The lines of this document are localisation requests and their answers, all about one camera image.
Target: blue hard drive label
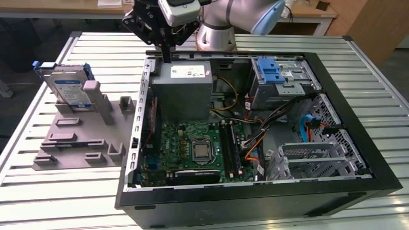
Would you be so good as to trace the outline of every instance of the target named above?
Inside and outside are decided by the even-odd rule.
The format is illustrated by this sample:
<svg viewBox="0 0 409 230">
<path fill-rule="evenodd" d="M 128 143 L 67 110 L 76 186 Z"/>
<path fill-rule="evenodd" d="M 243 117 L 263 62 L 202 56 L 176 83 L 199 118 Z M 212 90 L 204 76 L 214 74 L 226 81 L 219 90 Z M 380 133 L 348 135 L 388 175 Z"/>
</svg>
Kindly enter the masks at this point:
<svg viewBox="0 0 409 230">
<path fill-rule="evenodd" d="M 55 87 L 66 102 L 75 108 L 88 108 L 92 102 L 83 91 L 83 84 L 79 80 L 55 80 Z"/>
</svg>

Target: slotted aluminum surface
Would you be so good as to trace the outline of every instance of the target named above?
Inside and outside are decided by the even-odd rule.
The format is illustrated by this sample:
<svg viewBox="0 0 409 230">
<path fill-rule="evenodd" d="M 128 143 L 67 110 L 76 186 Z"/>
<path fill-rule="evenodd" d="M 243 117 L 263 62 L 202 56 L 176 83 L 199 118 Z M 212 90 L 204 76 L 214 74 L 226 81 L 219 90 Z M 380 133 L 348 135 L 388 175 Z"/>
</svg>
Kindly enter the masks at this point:
<svg viewBox="0 0 409 230">
<path fill-rule="evenodd" d="M 297 218 L 203 226 L 195 229 L 376 229 L 409 228 L 409 117 L 408 105 L 355 44 L 341 37 L 238 35 L 239 50 L 316 52 L 391 164 L 404 189 L 371 199 L 331 217 Z M 102 91 L 118 100 L 138 96 L 144 42 L 128 33 L 83 33 L 70 39 L 59 60 L 87 61 Z M 194 50 L 191 39 L 179 50 Z M 56 108 L 43 84 L 11 142 L 0 156 L 0 224 L 4 229 L 139 229 L 114 208 L 120 168 L 36 172 L 32 160 Z"/>
</svg>

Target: gray plastic stand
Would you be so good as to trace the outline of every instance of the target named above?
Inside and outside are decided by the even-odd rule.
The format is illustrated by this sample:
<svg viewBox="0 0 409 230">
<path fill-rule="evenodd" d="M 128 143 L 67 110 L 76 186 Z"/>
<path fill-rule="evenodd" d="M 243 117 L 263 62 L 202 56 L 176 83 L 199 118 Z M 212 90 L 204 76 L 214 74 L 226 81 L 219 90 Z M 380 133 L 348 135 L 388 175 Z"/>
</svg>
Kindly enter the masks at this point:
<svg viewBox="0 0 409 230">
<path fill-rule="evenodd" d="M 35 170 L 120 166 L 130 146 L 135 101 L 122 97 L 110 101 L 100 83 L 86 82 L 84 91 L 94 102 L 94 111 L 72 111 L 56 104 L 59 112 L 48 130 Z"/>
</svg>

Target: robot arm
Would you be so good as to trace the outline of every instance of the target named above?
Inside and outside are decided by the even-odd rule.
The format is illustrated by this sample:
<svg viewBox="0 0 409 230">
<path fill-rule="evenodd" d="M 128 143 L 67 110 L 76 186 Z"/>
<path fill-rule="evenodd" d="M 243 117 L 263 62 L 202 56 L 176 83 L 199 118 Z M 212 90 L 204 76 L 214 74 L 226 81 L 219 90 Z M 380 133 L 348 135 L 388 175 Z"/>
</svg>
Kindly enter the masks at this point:
<svg viewBox="0 0 409 230">
<path fill-rule="evenodd" d="M 284 0 L 136 0 L 123 25 L 148 45 L 155 44 L 167 63 L 176 45 L 187 41 L 200 26 L 203 6 L 199 49 L 232 50 L 234 26 L 254 34 L 268 34 L 284 10 Z"/>
</svg>

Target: ram slot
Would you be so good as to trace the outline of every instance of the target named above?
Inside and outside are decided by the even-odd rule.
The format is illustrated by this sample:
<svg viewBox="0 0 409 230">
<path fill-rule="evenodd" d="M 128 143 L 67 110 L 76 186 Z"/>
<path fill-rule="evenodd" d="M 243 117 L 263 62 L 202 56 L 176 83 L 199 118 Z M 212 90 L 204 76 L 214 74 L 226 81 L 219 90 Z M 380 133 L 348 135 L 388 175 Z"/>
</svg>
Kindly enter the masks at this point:
<svg viewBox="0 0 409 230">
<path fill-rule="evenodd" d="M 236 133 L 235 133 L 235 129 L 234 129 L 234 126 L 231 126 L 231 138 L 232 138 L 232 142 L 231 145 L 232 145 L 232 149 L 234 149 L 234 161 L 235 161 L 235 172 L 238 175 L 242 175 L 243 174 L 243 171 L 242 171 L 242 163 L 240 163 L 240 150 L 239 150 L 239 143 L 236 141 Z"/>
<path fill-rule="evenodd" d="M 234 177 L 235 175 L 234 150 L 232 150 L 232 145 L 230 144 L 232 141 L 232 136 L 230 134 L 231 129 L 227 123 L 220 123 L 219 133 L 220 133 L 222 154 L 224 162 L 224 172 L 227 177 Z"/>
<path fill-rule="evenodd" d="M 232 125 L 222 123 L 219 127 L 224 171 L 227 177 L 232 178 L 235 175 L 242 174 L 240 151 Z"/>
</svg>

